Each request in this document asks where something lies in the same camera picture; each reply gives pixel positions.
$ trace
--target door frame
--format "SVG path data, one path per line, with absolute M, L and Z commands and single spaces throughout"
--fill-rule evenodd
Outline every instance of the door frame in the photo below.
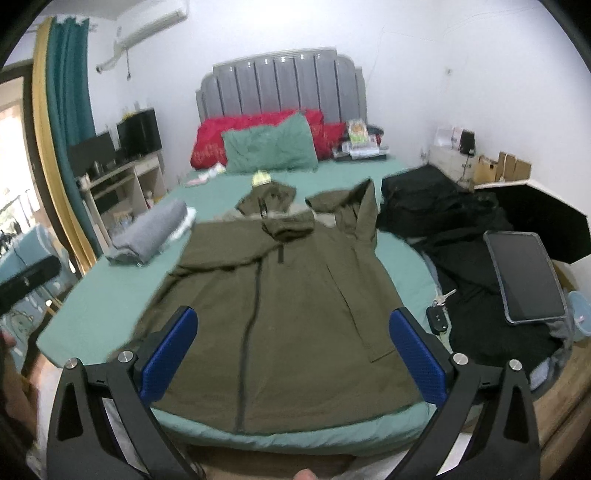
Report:
M 78 279 L 82 277 L 82 273 L 78 267 L 74 250 L 70 244 L 66 232 L 64 231 L 60 219 L 57 216 L 56 208 L 53 205 L 49 188 L 47 187 L 47 180 L 43 173 L 41 165 L 41 157 L 37 148 L 37 138 L 35 136 L 35 123 L 33 121 L 33 61 L 25 60 L 19 63 L 11 64 L 0 70 L 0 83 L 9 82 L 22 77 L 22 122 L 24 125 L 25 142 L 27 143 L 27 153 L 29 161 L 31 162 L 31 169 L 37 184 L 37 191 L 41 197 L 41 203 L 47 213 L 47 217 L 51 222 L 57 239 L 67 250 L 70 255 L 70 261 L 76 270 L 74 274 Z

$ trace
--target jacket zipper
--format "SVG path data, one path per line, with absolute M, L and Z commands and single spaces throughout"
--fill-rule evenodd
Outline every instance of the jacket zipper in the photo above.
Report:
M 252 328 L 256 322 L 256 317 L 259 312 L 259 304 L 261 300 L 261 270 L 262 259 L 257 262 L 256 276 L 255 276 L 255 307 L 252 311 L 252 316 L 246 324 L 244 338 L 242 340 L 242 347 L 240 351 L 240 371 L 238 379 L 238 415 L 236 416 L 236 431 L 244 432 L 244 417 L 246 413 L 246 370 L 248 363 L 248 351 L 250 347 Z

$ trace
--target blue gripper pad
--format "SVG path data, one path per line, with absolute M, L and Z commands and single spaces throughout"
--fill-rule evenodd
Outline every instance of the blue gripper pad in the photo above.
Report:
M 197 335 L 195 311 L 180 307 L 159 332 L 150 334 L 138 350 L 135 383 L 142 403 L 160 400 Z
M 389 332 L 423 399 L 442 406 L 453 376 L 445 347 L 434 335 L 425 332 L 407 309 L 392 312 Z

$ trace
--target blue bucket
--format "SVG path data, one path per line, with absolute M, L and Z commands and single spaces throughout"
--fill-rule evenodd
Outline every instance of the blue bucket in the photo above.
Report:
M 569 303 L 574 317 L 574 341 L 591 337 L 591 304 L 579 291 L 569 293 Z

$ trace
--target yellow curtain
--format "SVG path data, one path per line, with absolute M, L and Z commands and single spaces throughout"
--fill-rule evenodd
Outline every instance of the yellow curtain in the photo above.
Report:
M 49 124 L 46 64 L 47 44 L 52 20 L 52 18 L 47 18 L 39 26 L 33 55 L 33 120 L 35 123 L 35 136 L 37 137 L 37 148 L 41 157 L 43 174 L 47 180 L 47 187 L 56 208 L 57 216 L 72 246 L 82 273 L 86 273 L 96 263 L 96 256 L 66 196 L 61 181 L 60 169 L 57 165 L 56 151 L 53 147 L 53 137 L 51 136 L 51 126 Z

